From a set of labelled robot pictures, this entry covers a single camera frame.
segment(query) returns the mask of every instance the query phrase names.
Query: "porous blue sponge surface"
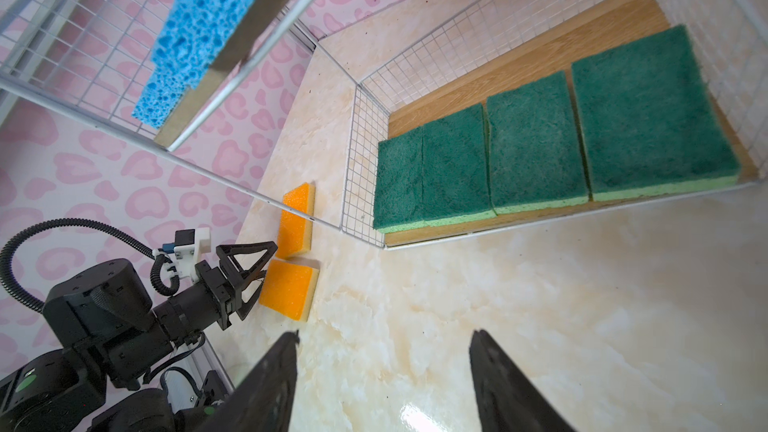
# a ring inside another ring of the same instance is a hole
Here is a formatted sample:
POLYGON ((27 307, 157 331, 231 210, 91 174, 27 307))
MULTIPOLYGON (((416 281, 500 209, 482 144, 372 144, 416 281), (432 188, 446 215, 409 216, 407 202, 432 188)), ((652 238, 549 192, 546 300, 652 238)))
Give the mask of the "porous blue sponge surface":
POLYGON ((200 83, 253 2, 176 0, 154 43, 154 73, 133 117, 160 128, 187 87, 200 83))

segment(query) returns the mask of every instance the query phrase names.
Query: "metal wire mesh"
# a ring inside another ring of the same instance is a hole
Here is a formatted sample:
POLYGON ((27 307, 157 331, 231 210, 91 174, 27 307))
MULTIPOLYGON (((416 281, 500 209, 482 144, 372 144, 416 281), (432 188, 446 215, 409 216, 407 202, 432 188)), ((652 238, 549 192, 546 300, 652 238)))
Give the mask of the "metal wire mesh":
POLYGON ((736 0, 656 0, 686 24, 710 92, 744 147, 768 174, 768 44, 736 0))
POLYGON ((601 1, 477 0, 362 84, 393 112, 601 1))
MULTIPOLYGON (((150 49, 174 0, 31 0, 0 33, 1 72, 146 137, 130 117, 154 66, 150 49)), ((6 94, 2 107, 12 106, 6 94)))
POLYGON ((373 198, 379 142, 388 132, 389 113, 358 86, 352 106, 341 230, 377 247, 384 246, 384 235, 373 228, 373 198))

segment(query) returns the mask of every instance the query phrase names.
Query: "green sponge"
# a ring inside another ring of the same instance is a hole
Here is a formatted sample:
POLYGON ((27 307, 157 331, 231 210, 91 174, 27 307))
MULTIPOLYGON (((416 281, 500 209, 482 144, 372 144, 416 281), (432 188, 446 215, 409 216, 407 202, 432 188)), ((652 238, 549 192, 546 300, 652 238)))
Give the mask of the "green sponge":
POLYGON ((447 226, 495 217, 488 192, 482 105, 422 126, 424 219, 447 226))
POLYGON ((373 228, 381 233, 425 227, 422 210, 422 128, 379 142, 373 228))
POLYGON ((589 200, 565 72, 491 96, 487 110, 497 214, 589 200))
POLYGON ((716 121, 683 26, 571 68, 594 200, 736 183, 739 161, 716 121))

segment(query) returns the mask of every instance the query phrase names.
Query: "yellow sponge side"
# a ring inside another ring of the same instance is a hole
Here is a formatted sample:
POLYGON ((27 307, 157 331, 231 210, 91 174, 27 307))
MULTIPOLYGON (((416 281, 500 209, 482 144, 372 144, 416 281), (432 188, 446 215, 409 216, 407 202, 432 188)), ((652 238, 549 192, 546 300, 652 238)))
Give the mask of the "yellow sponge side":
POLYGON ((294 321, 306 322, 320 271, 279 260, 270 262, 259 303, 294 321))
MULTIPOLYGON (((315 187, 303 184, 283 196, 283 204, 312 215, 315 213, 315 187)), ((283 211, 280 216, 280 229, 277 232, 278 258, 309 252, 312 248, 312 222, 283 211)))

